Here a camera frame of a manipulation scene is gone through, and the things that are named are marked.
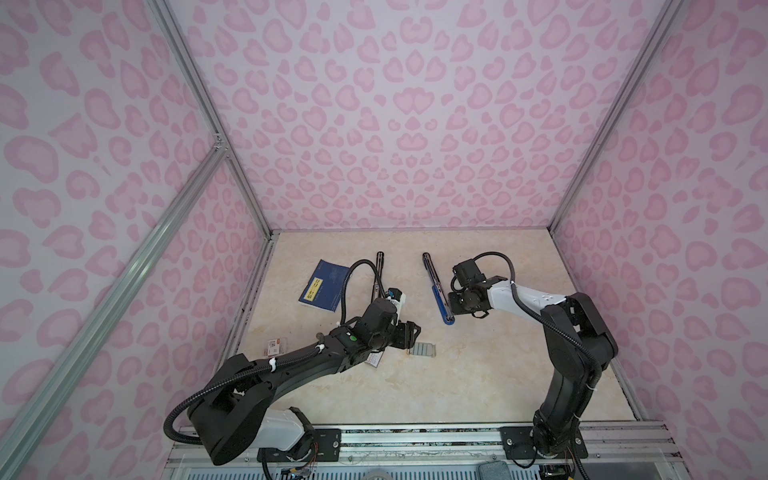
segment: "beige table surface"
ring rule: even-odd
[[[297,302],[320,259],[340,265],[385,253],[384,288],[407,295],[402,319],[422,327],[419,342],[434,343],[435,358],[384,352],[378,369],[362,364],[304,385],[273,407],[300,408],[313,423],[530,422],[552,377],[541,325],[492,310],[484,319],[443,323],[422,253],[432,255],[446,290],[451,268],[487,250],[506,253],[518,284],[549,293],[574,287],[546,230],[282,233],[277,241],[240,351],[262,358],[269,339],[287,338],[289,350],[316,341],[339,321],[341,308],[325,312]],[[508,276],[501,259],[478,261],[486,276]],[[373,274],[355,270],[347,290],[348,318],[370,301]],[[613,371],[598,384],[583,420],[634,419]]]

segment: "blue handled tool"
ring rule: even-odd
[[[432,281],[432,293],[435,294],[435,300],[437,301],[437,307],[440,309],[442,321],[445,322],[446,325],[453,325],[456,318],[451,311],[451,304],[448,303],[448,297],[445,296],[445,292],[442,290],[440,277],[437,276],[437,270],[435,270],[435,265],[432,263],[432,258],[429,256],[429,253],[424,252],[422,260],[424,260],[424,267],[429,273],[429,279]]]

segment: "wire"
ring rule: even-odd
[[[317,451],[318,451],[318,449],[319,449],[319,447],[318,447],[317,443],[313,443],[310,446],[310,451],[313,454],[312,454],[312,456],[310,456],[310,459],[307,461],[307,463],[305,463],[304,465],[301,465],[300,467],[292,467],[288,472],[289,473],[296,473],[299,470],[308,467],[317,458]],[[264,477],[266,478],[266,480],[273,480],[272,474],[270,474],[270,467],[269,467],[269,465],[267,464],[267,461],[266,461],[266,454],[262,454],[261,455],[261,469],[264,472]]]
[[[315,447],[315,455],[313,455],[312,459],[310,460],[310,474],[314,473],[314,469],[317,468],[317,453],[320,450],[320,446],[317,445],[317,443],[313,444]]]
[[[453,283],[454,283],[455,281],[456,281],[456,275],[454,275],[454,276],[453,276],[453,278],[451,278],[451,290],[453,290],[453,291],[454,291],[454,292],[456,292],[456,293],[461,293],[461,292],[463,292],[464,290],[467,290],[467,287],[462,287],[462,288],[459,288],[459,289],[457,289],[457,288],[456,288],[456,287],[453,285]]]
[[[594,390],[594,387],[598,384],[598,381],[603,375],[603,368],[600,362],[598,362],[598,359],[596,359],[594,355],[592,355],[592,352],[590,352],[589,349],[587,349],[587,347],[582,345],[581,342],[574,339],[563,330],[559,329],[558,326],[551,321],[551,319],[547,318],[545,320],[545,318],[542,317],[541,314],[534,312],[528,307],[528,305],[525,305],[522,302],[522,300],[520,300],[520,296],[518,295],[518,286],[517,286],[517,283],[515,283],[515,267],[512,265],[512,261],[509,259],[509,257],[499,252],[485,252],[476,256],[475,261],[477,261],[477,259],[480,259],[482,257],[488,257],[488,256],[501,257],[507,262],[507,265],[509,266],[512,298],[515,299],[515,303],[517,303],[517,305],[529,316],[536,319],[536,321],[538,321],[541,325],[550,329],[552,332],[557,333],[559,336],[565,339],[565,341],[573,345],[576,348],[576,350],[578,350],[581,354],[584,355],[584,357],[587,358],[592,370],[592,376],[588,380],[587,385],[589,386],[590,389]],[[571,447],[573,448],[574,451],[576,450],[577,431],[578,431],[578,417],[574,415],[574,419],[571,423]],[[584,470],[584,466],[581,464],[581,459],[578,458],[578,455],[574,455],[573,452],[571,454],[573,455],[574,462],[578,468],[579,473],[581,473],[581,476],[584,478],[584,480],[589,480],[589,475],[587,475],[587,472]]]
[[[573,453],[571,452],[571,447],[570,446],[566,447],[565,450],[563,451],[563,454],[564,454],[563,459],[565,460],[565,467],[568,469],[569,473],[573,472],[573,470],[571,469],[571,464],[568,463],[568,455],[570,455],[571,457],[573,456]]]
[[[515,281],[515,266],[512,265],[512,260],[509,259],[506,255],[504,255],[501,252],[485,252],[480,253],[478,256],[476,256],[473,260],[476,262],[480,260],[482,257],[501,257],[504,259],[504,261],[507,263],[507,266],[509,266],[509,281],[514,282]]]
[[[513,462],[515,465],[517,465],[518,467],[520,467],[520,468],[523,468],[524,470],[525,470],[525,469],[527,469],[527,468],[530,468],[530,467],[532,467],[532,466],[533,466],[533,464],[535,464],[535,463],[536,463],[536,445],[533,445],[533,444],[531,444],[531,447],[533,448],[533,456],[531,457],[531,463],[529,463],[529,464],[527,464],[527,465],[520,465],[520,464],[518,463],[518,461],[517,461],[517,460],[515,460],[515,457],[513,457],[513,456],[511,455],[511,452],[515,450],[515,447],[516,447],[516,446],[517,446],[517,445],[516,445],[516,444],[513,442],[513,443],[512,443],[512,448],[511,448],[511,450],[510,450],[510,456],[512,457],[512,462]]]
[[[373,269],[373,275],[376,277],[376,282],[379,284],[379,295],[384,295],[384,287],[382,286],[382,277],[379,275],[379,269],[376,268],[376,265],[373,264],[371,260],[363,259],[363,260],[357,260],[355,263],[352,264],[352,266],[349,268],[349,271],[347,271],[346,276],[344,276],[344,283],[342,283],[341,286],[341,321],[339,322],[340,326],[345,326],[346,322],[346,284],[349,283],[349,278],[352,276],[352,272],[360,265],[368,265]]]
[[[283,367],[294,365],[296,363],[303,362],[307,359],[314,357],[319,352],[320,352],[319,350],[313,350],[311,353],[307,353],[305,355],[298,356],[292,359],[276,360],[275,368],[276,369],[283,368]],[[260,373],[271,372],[271,371],[272,371],[271,365],[265,365],[261,367],[254,366],[248,370],[245,370],[240,373],[236,373],[235,375],[232,375],[227,379],[216,382],[212,386],[208,386],[194,393],[192,396],[184,400],[182,403],[178,404],[175,409],[170,411],[168,416],[165,418],[165,422],[163,423],[163,433],[165,433],[165,436],[167,436],[169,439],[173,440],[174,442],[188,443],[190,445],[203,445],[203,442],[200,440],[200,437],[193,437],[191,435],[184,435],[183,433],[179,433],[174,428],[174,420],[176,420],[176,418],[179,415],[181,415],[181,413],[184,410],[188,409],[190,406],[192,406],[192,404],[202,399],[204,396],[208,395],[209,393],[212,393],[218,389],[222,389],[224,387],[242,382],[243,380],[254,377]]]
[[[589,475],[587,475],[587,471],[584,470],[584,466],[581,464],[581,458],[578,458],[578,454],[574,454],[576,451],[576,432],[578,432],[578,419],[574,419],[571,424],[571,447],[573,447],[571,455],[573,456],[576,468],[578,468],[578,472],[581,473],[581,477],[584,480],[590,480]]]
[[[270,474],[270,467],[266,464],[266,455],[261,455],[261,469],[264,472],[266,480],[273,480]]]

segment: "yellow label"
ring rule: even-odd
[[[317,295],[317,290],[320,290],[320,284],[323,283],[323,279],[320,278],[313,278],[312,283],[310,284],[310,288],[306,289],[306,294],[304,295],[304,300],[307,301],[313,301],[315,300],[315,295]]]

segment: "black cable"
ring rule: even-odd
[[[501,252],[485,252],[480,253],[478,256],[476,256],[473,260],[476,262],[480,260],[482,257],[501,257],[504,259],[504,261],[507,263],[507,266],[509,266],[509,280],[511,282],[515,281],[515,266],[512,265],[512,260],[509,259],[506,255],[504,255]]]
[[[266,480],[272,480],[270,467],[266,464],[266,455],[261,455],[261,469],[264,472],[264,478],[266,478]]]
[[[573,419],[571,425],[571,453],[576,452],[576,432],[578,432],[578,419]],[[578,453],[573,453],[573,458],[578,472],[581,473],[581,477],[584,480],[590,480],[587,471],[584,470],[584,466],[581,464],[581,458],[578,458]]]
[[[467,287],[466,287],[466,286],[464,286],[464,287],[462,287],[462,288],[459,288],[459,289],[457,289],[457,288],[456,288],[456,287],[453,285],[453,283],[454,283],[455,281],[456,281],[456,275],[454,275],[454,276],[453,276],[453,278],[451,278],[451,290],[453,290],[453,291],[454,291],[454,292],[456,292],[456,293],[461,293],[461,292],[463,292],[464,290],[467,290]]]
[[[320,353],[320,350],[313,350],[311,353],[307,353],[305,355],[298,356],[292,359],[285,359],[282,361],[276,360],[275,369],[283,368],[286,366],[291,366],[296,363],[303,362],[305,360],[308,360],[314,357],[318,353]],[[182,403],[178,404],[175,409],[170,411],[168,416],[165,418],[165,422],[163,422],[163,433],[165,433],[165,436],[167,436],[169,439],[173,440],[174,442],[188,443],[190,445],[203,445],[202,441],[200,440],[200,437],[193,437],[191,435],[184,435],[183,433],[179,433],[174,428],[174,420],[176,420],[176,418],[179,415],[181,415],[181,413],[184,410],[192,406],[193,403],[202,399],[204,396],[208,395],[209,393],[215,392],[216,390],[222,389],[226,386],[234,385],[236,383],[242,382],[245,379],[249,379],[250,377],[256,376],[260,373],[269,372],[271,370],[272,370],[271,365],[253,367],[243,372],[236,373],[235,375],[232,375],[228,379],[224,379],[224,380],[221,380],[220,382],[216,382],[212,386],[206,387],[194,393],[192,396],[184,400]]]
[[[511,285],[512,288],[512,298],[515,299],[515,303],[518,304],[518,306],[526,312],[528,315],[532,316],[536,321],[538,321],[541,325],[547,327],[551,331],[557,333],[559,336],[563,337],[568,343],[576,347],[576,350],[581,352],[585,357],[587,357],[587,360],[589,360],[590,367],[592,369],[592,377],[587,382],[587,385],[590,389],[594,390],[594,387],[598,384],[598,381],[603,375],[603,367],[598,362],[598,359],[594,358],[594,355],[592,355],[592,352],[590,352],[587,347],[581,344],[578,340],[568,335],[566,332],[560,330],[558,326],[556,326],[549,318],[547,318],[547,321],[544,320],[544,318],[539,315],[538,313],[534,312],[530,308],[528,308],[528,305],[525,305],[522,300],[520,300],[520,297],[518,296],[518,286],[517,283],[513,283]]]
[[[592,376],[589,379],[587,385],[590,389],[594,390],[594,387],[598,384],[598,381],[603,375],[603,367],[600,364],[600,362],[598,362],[598,359],[596,359],[594,355],[592,355],[592,352],[590,352],[589,349],[587,349],[587,347],[582,345],[581,342],[571,337],[563,330],[559,329],[558,326],[555,325],[549,318],[545,320],[539,313],[536,313],[533,310],[531,310],[528,307],[528,305],[525,305],[522,302],[522,300],[520,300],[520,296],[518,295],[518,286],[517,286],[517,283],[515,283],[515,267],[512,265],[512,261],[509,259],[509,257],[499,252],[485,252],[476,256],[474,260],[477,261],[477,259],[480,259],[482,257],[488,257],[488,256],[501,257],[507,262],[507,265],[509,266],[509,277],[510,277],[509,279],[511,282],[512,298],[515,299],[515,303],[517,303],[517,305],[521,308],[521,310],[526,312],[532,318],[536,319],[541,325],[557,333],[559,336],[565,339],[568,343],[576,347],[576,350],[578,350],[580,353],[584,355],[584,357],[587,358],[592,370]],[[578,423],[579,423],[578,417],[574,415],[574,419],[572,420],[572,424],[571,424],[571,447],[573,448],[574,452],[576,452],[576,434],[578,431]],[[574,456],[574,461],[576,463],[579,473],[581,473],[581,476],[584,478],[584,480],[589,480],[589,475],[587,475],[587,472],[584,470],[584,466],[581,464],[581,459],[578,458],[578,454],[574,454],[573,456]],[[515,462],[515,465],[521,468],[529,468],[533,466],[534,461],[535,461],[535,458],[531,460],[531,464],[528,467],[523,467],[522,465],[519,465],[517,462]]]
[[[341,286],[341,321],[339,322],[340,326],[345,326],[347,324],[346,322],[346,284],[349,283],[349,278],[352,276],[352,272],[355,270],[355,268],[363,264],[368,265],[373,269],[373,275],[376,277],[376,282],[379,284],[379,292],[381,295],[384,294],[382,277],[379,275],[379,269],[376,268],[376,265],[374,265],[373,262],[368,259],[357,260],[349,268],[349,271],[346,273],[346,276],[344,276],[344,283],[342,283],[342,286]]]
[[[581,345],[581,342],[578,340],[572,338],[570,335],[568,335],[566,332],[563,332],[560,330],[554,323],[551,322],[545,322],[544,319],[541,317],[539,313],[534,312],[531,310],[528,305],[525,305],[522,300],[520,300],[520,297],[518,296],[518,286],[517,283],[515,283],[515,267],[512,265],[512,261],[504,255],[503,253],[499,252],[485,252],[480,253],[478,256],[475,257],[475,261],[478,259],[481,259],[482,257],[501,257],[504,259],[505,262],[507,262],[507,265],[509,266],[509,279],[511,281],[511,289],[512,289],[512,298],[515,299],[515,303],[529,316],[536,319],[537,322],[539,322],[541,325],[549,328],[553,332],[557,333],[559,336],[566,339],[571,345],[575,346],[576,349],[584,354],[585,357],[587,357],[587,360],[589,360],[589,363],[591,364],[592,370],[593,370],[593,376],[591,378],[591,381],[588,383],[588,385],[594,389],[594,386],[597,385],[598,380],[602,376],[603,367],[598,362],[598,359],[594,358],[594,355],[592,355],[592,352],[590,352],[585,346]]]
[[[516,446],[517,446],[517,445],[516,445],[515,443],[512,443],[512,450],[514,450]],[[520,468],[523,468],[523,469],[527,469],[527,468],[530,468],[530,467],[532,467],[532,466],[533,466],[533,464],[535,464],[535,463],[536,463],[536,445],[533,445],[533,444],[531,444],[531,447],[533,447],[533,457],[531,458],[531,463],[529,463],[529,464],[527,464],[527,465],[520,465],[520,464],[518,463],[518,461],[517,461],[517,460],[515,460],[515,458],[514,458],[514,457],[512,458],[512,462],[513,462],[515,465],[517,465],[518,467],[520,467]]]

